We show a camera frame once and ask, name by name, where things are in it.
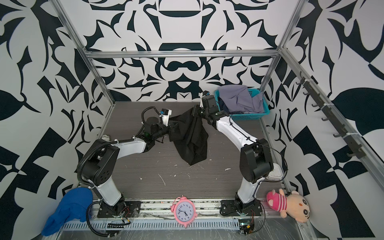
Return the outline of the black skirt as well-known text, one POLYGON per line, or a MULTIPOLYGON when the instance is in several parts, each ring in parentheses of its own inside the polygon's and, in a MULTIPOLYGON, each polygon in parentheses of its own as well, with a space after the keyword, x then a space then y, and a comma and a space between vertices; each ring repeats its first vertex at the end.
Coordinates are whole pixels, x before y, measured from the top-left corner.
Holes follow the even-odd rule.
POLYGON ((181 115, 171 117, 170 123, 176 124, 176 129, 170 135, 181 158, 190 166, 207 159, 208 133, 202 118, 193 115, 193 108, 181 115))

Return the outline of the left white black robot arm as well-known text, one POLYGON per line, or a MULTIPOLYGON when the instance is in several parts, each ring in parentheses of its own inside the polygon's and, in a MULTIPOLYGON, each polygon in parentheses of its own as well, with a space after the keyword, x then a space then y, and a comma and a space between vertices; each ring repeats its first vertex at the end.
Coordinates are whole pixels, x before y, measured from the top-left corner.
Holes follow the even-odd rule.
POLYGON ((178 123, 167 124, 148 119, 137 136, 127 140, 96 140, 80 160, 77 167, 78 181, 89 187, 101 200, 101 209, 108 217, 118 216, 126 207, 125 198, 116 187, 112 174, 118 159, 146 153, 155 142, 166 135, 173 136, 178 123))

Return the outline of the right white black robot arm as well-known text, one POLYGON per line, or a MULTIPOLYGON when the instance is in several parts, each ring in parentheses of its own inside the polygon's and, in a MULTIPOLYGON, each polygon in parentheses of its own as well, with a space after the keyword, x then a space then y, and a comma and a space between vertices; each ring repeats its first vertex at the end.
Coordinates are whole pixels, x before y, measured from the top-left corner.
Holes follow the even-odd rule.
POLYGON ((268 141, 248 134, 228 113, 220 111, 215 97, 209 92, 200 93, 200 104, 194 107, 193 116, 205 119, 240 151, 239 168, 243 180, 234 199, 235 209, 239 214, 244 214, 256 203, 261 183, 280 182, 285 178, 286 173, 273 162, 273 149, 268 141))

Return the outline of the dark navy garment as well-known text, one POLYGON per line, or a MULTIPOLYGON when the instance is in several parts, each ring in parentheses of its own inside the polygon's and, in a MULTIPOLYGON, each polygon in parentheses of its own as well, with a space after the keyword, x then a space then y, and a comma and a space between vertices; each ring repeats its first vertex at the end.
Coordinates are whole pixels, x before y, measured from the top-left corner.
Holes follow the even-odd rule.
POLYGON ((226 113, 231 114, 229 108, 227 107, 225 102, 220 97, 218 97, 218 103, 219 103, 219 107, 222 111, 225 111, 226 113))

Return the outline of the purple grey skirt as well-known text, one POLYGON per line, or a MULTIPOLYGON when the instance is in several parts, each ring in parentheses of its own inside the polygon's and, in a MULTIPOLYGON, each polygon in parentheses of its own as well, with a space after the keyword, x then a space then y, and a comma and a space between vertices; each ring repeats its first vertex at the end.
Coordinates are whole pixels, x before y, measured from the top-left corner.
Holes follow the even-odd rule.
POLYGON ((248 87, 243 85, 227 85, 218 88, 220 98, 231 113, 263 113, 263 96, 252 98, 248 87))

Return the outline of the teal plastic basket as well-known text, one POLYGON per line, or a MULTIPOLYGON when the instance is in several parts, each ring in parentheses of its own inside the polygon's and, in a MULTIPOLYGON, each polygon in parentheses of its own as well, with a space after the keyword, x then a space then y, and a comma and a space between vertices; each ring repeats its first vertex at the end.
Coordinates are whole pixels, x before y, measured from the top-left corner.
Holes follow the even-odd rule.
MULTIPOLYGON (((258 95, 260 95, 260 96, 263 95, 258 89, 248 88, 248 92, 252 98, 254 98, 255 96, 257 97, 258 95)), ((215 97, 215 101, 218 105, 219 110, 223 111, 224 105, 220 105, 220 101, 219 101, 220 93, 218 90, 214 91, 214 97, 215 97)), ((263 100, 263 108, 264 108, 263 113, 229 113, 229 115, 231 115, 235 121, 259 120, 263 116, 270 114, 268 104, 267 104, 266 100, 264 99, 264 97, 262 98, 262 100, 263 100)))

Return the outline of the pink alarm clock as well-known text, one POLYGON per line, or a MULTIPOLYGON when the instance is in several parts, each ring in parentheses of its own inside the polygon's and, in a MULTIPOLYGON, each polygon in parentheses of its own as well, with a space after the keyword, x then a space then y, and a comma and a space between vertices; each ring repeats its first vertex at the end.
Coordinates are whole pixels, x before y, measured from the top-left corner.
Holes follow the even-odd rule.
POLYGON ((195 204, 185 196, 174 200, 171 212, 174 214, 175 220, 184 228, 187 228, 198 217, 195 204))

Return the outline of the white square clock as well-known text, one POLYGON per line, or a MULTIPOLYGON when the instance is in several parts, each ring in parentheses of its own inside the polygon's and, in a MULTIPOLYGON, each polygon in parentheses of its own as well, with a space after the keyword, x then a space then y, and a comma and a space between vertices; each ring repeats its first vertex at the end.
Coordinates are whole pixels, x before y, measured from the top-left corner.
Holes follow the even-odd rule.
POLYGON ((267 179, 272 182, 279 182, 283 179, 284 175, 285 174, 281 169, 274 169, 269 173, 267 179))

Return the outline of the blue cloth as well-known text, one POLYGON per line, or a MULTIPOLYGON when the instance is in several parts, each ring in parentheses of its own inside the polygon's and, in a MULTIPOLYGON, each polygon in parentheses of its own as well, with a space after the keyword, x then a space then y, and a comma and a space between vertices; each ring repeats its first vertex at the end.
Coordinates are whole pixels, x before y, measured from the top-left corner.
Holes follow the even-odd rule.
POLYGON ((60 201, 55 212, 47 219, 41 232, 44 237, 50 236, 71 220, 86 221, 86 210, 92 203, 93 194, 90 189, 76 188, 68 191, 60 201))

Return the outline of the small green circuit board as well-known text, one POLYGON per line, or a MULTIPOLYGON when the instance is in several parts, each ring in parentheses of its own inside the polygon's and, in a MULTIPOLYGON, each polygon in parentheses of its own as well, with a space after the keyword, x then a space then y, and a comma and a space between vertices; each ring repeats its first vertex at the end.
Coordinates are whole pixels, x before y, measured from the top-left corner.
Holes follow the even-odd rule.
POLYGON ((239 231, 240 234, 249 235, 254 232, 255 223, 251 219, 240 219, 239 220, 239 231))

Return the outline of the pink plush pig toy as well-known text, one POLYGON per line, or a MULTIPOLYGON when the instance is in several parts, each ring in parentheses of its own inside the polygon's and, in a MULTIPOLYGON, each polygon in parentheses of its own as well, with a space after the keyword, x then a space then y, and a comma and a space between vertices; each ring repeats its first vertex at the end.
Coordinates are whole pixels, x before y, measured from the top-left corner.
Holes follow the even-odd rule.
POLYGON ((306 223, 311 216, 308 201, 297 191, 292 191, 291 195, 286 196, 282 189, 278 192, 272 190, 267 193, 267 204, 279 212, 282 218, 289 215, 299 223, 306 223))

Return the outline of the black wall hook rack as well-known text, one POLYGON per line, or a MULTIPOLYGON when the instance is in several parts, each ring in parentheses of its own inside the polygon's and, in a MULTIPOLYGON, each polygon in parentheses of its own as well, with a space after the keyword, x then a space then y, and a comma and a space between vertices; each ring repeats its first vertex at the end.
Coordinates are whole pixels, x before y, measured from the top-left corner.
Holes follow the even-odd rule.
POLYGON ((347 153, 347 156, 357 157, 358 159, 365 157, 367 154, 363 150, 363 145, 357 141, 359 134, 347 126, 347 122, 344 120, 344 117, 342 117, 340 111, 318 87, 315 80, 306 79, 303 76, 303 72, 300 72, 300 81, 297 85, 302 85, 306 90, 304 95, 311 96, 315 101, 312 107, 318 108, 323 112, 325 118, 322 118, 322 121, 329 121, 335 128, 337 133, 333 134, 334 138, 342 138, 347 144, 351 151, 351 153, 347 153))

